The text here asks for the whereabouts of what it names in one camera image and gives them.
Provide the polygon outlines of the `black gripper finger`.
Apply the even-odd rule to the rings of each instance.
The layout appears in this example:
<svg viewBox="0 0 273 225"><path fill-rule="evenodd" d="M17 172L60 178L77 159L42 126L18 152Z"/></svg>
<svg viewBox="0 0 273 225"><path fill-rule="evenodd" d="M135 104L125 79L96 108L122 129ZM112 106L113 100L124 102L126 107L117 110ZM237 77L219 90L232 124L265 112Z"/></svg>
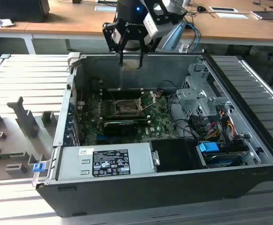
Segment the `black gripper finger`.
<svg viewBox="0 0 273 225"><path fill-rule="evenodd" d="M140 58L139 58L138 69L140 69L143 66L144 56L148 53L155 52L155 41L146 35L139 39L139 45L140 45Z"/></svg>
<svg viewBox="0 0 273 225"><path fill-rule="evenodd" d="M112 34L118 31L120 34L120 39L116 43L112 38ZM129 29L124 28L123 22L113 22L103 24L103 34L108 45L110 52L119 53L119 65L123 66L124 48L128 42Z"/></svg>

